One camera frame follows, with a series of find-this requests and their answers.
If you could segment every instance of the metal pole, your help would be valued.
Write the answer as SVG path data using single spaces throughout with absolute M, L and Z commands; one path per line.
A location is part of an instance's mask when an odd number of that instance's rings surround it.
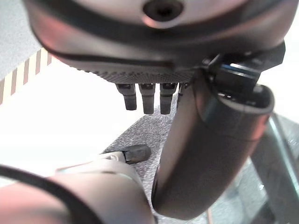
M 299 170 L 275 114 L 270 117 L 251 159 L 264 184 L 269 207 L 276 220 L 280 224 L 297 224 Z

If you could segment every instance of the speckled gray floor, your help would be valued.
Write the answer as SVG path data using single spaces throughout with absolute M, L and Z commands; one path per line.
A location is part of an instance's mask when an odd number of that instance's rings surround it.
M 0 0 L 0 80 L 39 49 L 21 0 Z
M 170 115 L 161 115 L 159 108 L 153 115 L 145 115 L 125 131 L 106 150 L 115 151 L 134 144 L 147 144 L 152 149 L 149 160 L 133 165 L 140 175 L 145 192 L 150 200 L 151 186 L 159 163 L 159 157 L 175 114 L 173 100 Z M 285 134 L 296 157 L 299 155 L 299 125 L 280 117 Z M 212 206 L 214 224 L 248 224 L 256 216 L 267 200 L 250 159 L 231 184 L 229 189 Z M 206 224 L 206 214 L 190 221 L 180 221 L 157 215 L 160 224 Z

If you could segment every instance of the screw hole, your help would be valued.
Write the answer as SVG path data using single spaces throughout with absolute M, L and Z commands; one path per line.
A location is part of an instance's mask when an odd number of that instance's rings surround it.
M 183 5 L 176 0 L 152 0 L 143 7 L 143 12 L 151 19 L 167 22 L 178 17 L 183 11 Z

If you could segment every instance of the black cable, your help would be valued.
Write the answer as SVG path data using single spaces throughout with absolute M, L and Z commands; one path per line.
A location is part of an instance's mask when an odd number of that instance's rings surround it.
M 81 199 L 65 187 L 41 176 L 0 164 L 0 176 L 42 189 L 60 199 L 69 209 L 75 224 L 103 224 L 99 217 Z

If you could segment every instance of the striped tape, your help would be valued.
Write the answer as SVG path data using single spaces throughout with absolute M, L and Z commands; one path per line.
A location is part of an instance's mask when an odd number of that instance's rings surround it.
M 44 48 L 21 63 L 0 81 L 0 105 L 52 62 Z

